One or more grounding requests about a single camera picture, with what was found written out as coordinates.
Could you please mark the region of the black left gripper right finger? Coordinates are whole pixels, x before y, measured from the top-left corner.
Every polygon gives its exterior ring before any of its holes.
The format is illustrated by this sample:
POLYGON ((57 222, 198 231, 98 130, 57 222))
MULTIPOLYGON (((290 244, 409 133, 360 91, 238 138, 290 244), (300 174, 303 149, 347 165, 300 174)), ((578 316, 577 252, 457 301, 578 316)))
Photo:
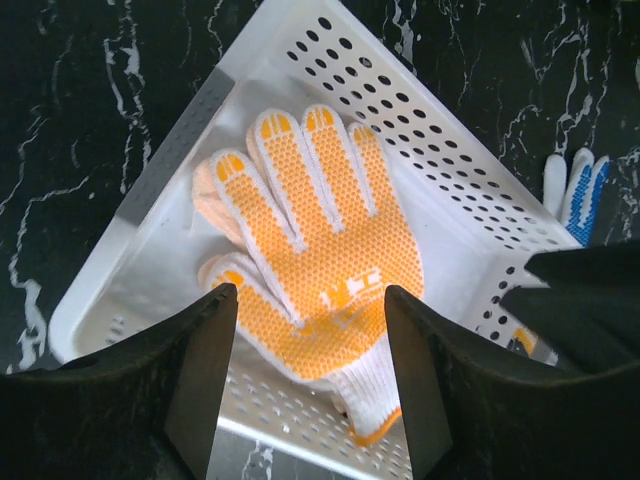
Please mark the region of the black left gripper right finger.
POLYGON ((417 479, 635 479, 639 366, 598 374, 520 356, 399 286, 384 301, 417 479))

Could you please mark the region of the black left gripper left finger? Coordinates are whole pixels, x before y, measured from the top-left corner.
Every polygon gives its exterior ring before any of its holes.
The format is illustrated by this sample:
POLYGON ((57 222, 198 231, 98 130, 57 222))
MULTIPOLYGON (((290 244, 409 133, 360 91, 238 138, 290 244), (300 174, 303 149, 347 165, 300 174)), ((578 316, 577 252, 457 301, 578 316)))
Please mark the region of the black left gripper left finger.
POLYGON ((225 283, 55 370, 3 375, 2 477, 205 478, 237 311, 225 283))

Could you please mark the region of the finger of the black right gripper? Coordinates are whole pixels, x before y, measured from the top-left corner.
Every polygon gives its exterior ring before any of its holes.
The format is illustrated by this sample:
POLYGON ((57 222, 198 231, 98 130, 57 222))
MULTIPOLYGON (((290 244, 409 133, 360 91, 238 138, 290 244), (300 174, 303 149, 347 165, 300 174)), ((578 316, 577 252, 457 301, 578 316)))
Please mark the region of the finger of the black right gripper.
POLYGON ((501 306, 570 368, 604 373, 639 361, 639 290, 515 287, 501 306))
POLYGON ((588 248, 548 251, 533 255, 525 270, 544 288, 603 288, 639 293, 639 243, 623 242, 588 248))

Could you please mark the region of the orange dotted work glove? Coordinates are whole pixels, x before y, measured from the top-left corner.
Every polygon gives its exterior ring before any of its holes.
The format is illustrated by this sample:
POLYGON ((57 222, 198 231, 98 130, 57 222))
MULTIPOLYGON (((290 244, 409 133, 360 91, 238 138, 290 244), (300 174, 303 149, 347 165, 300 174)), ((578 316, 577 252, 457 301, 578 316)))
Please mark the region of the orange dotted work glove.
POLYGON ((203 283, 234 284, 240 335, 292 381, 335 395, 355 442, 374 444, 402 414, 385 291, 424 291, 384 147, 321 104, 301 118, 262 112, 246 143, 210 160, 248 253, 206 264, 203 283))

